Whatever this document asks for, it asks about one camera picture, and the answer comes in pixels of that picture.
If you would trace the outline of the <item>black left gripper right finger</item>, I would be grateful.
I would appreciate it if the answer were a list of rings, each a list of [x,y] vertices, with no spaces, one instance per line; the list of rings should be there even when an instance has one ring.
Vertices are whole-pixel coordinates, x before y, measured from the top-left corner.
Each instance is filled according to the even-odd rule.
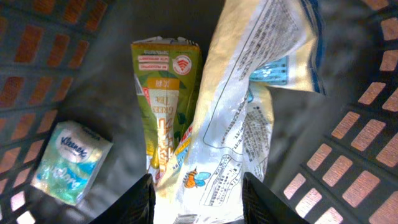
[[[243,176],[242,199],[245,224],[308,224],[250,172]]]

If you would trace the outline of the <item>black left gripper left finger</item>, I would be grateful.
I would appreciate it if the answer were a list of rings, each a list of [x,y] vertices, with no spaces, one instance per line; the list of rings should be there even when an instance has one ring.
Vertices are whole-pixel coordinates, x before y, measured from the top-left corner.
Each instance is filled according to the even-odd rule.
[[[153,224],[154,208],[153,177],[145,174],[90,224]]]

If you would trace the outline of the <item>grey plastic basket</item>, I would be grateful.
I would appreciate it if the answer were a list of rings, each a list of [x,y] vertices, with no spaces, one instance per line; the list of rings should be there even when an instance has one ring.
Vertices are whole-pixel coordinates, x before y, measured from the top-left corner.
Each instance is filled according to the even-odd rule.
[[[33,1],[1,3],[1,222],[89,223],[144,176],[144,135],[128,45],[150,35],[182,35],[205,58],[224,1],[88,1],[81,19],[94,33],[62,21],[67,1],[49,14]],[[326,95],[272,89],[276,124],[262,182],[282,196],[295,174],[309,179],[287,205],[315,187],[326,197],[315,222],[334,206],[345,223],[366,223],[396,207],[397,168],[376,156],[397,141],[397,41],[381,24],[396,1],[320,1]],[[74,119],[112,140],[82,203],[66,205],[30,186],[50,132]]]

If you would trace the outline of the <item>cream snack bag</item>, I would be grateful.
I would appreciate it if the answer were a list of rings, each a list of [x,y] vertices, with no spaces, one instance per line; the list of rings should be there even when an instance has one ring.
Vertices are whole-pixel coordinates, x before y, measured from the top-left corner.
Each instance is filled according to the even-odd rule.
[[[156,187],[155,223],[243,218],[245,173],[263,180],[274,112],[270,88],[324,93],[317,1],[226,1],[203,68],[188,138]]]

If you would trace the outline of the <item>Kleenex tissue pack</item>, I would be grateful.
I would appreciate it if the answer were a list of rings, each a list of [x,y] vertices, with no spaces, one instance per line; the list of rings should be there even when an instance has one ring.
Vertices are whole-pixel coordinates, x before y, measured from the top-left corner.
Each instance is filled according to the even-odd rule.
[[[113,143],[74,121],[58,123],[31,186],[68,205],[88,193]]]

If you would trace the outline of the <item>green tea carton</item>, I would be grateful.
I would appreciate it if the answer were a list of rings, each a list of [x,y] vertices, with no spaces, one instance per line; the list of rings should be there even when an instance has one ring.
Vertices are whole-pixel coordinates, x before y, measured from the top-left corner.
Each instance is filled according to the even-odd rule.
[[[138,40],[131,52],[147,171],[158,183],[193,121],[203,57],[200,46],[183,37]]]

